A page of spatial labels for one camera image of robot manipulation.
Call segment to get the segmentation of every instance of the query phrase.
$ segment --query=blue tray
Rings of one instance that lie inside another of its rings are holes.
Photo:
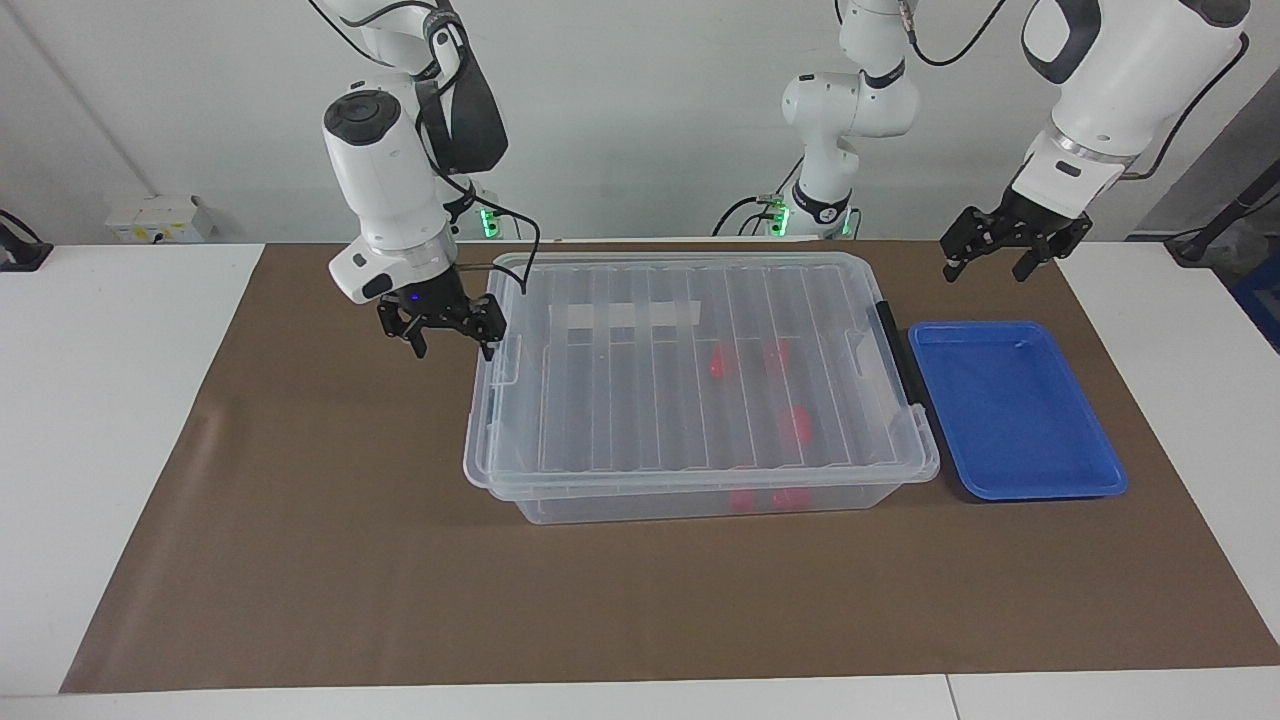
[[[1125,492],[1115,448],[1036,323],[923,323],[911,347],[965,487],[983,500]]]

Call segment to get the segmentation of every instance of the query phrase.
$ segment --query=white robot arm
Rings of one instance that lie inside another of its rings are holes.
[[[1248,13],[1249,0],[1037,0],[1023,49],[1061,100],[1000,206],[966,209],[943,236],[946,278],[1001,247],[1028,249],[1019,281],[1069,256],[1093,199],[1243,55]]]
[[[905,74],[899,0],[850,0],[840,45],[858,74],[803,74],[782,99],[783,117],[805,149],[800,177],[786,188],[788,234],[837,234],[858,174],[852,138],[906,135],[920,108],[920,92]]]
[[[492,357],[506,319],[493,296],[466,296],[449,233],[474,190],[438,192],[439,173],[488,170],[507,150],[466,29],[448,0],[325,3],[375,61],[399,70],[352,85],[325,113],[325,146],[361,229],[329,272],[352,301],[376,300],[384,332],[419,357],[424,328],[461,332]]]

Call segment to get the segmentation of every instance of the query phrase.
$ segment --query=green indicator light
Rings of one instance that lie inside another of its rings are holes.
[[[786,237],[787,224],[791,222],[791,209],[783,205],[778,209],[778,217],[773,222],[773,237]]]
[[[480,209],[480,224],[484,225],[485,240],[493,240],[502,234],[502,225],[499,224],[498,215],[488,209]]]

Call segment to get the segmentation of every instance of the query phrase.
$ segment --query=white table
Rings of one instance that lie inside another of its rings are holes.
[[[63,247],[0,275],[0,717],[1280,717],[1280,669],[49,697],[260,254]],[[1280,356],[1158,246],[1085,245],[1062,268],[1280,635]]]

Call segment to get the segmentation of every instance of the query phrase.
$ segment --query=translucent lid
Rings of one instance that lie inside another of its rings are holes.
[[[508,332],[479,364],[465,469],[503,500],[938,471],[852,255],[545,254],[529,295],[500,273],[489,291]]]

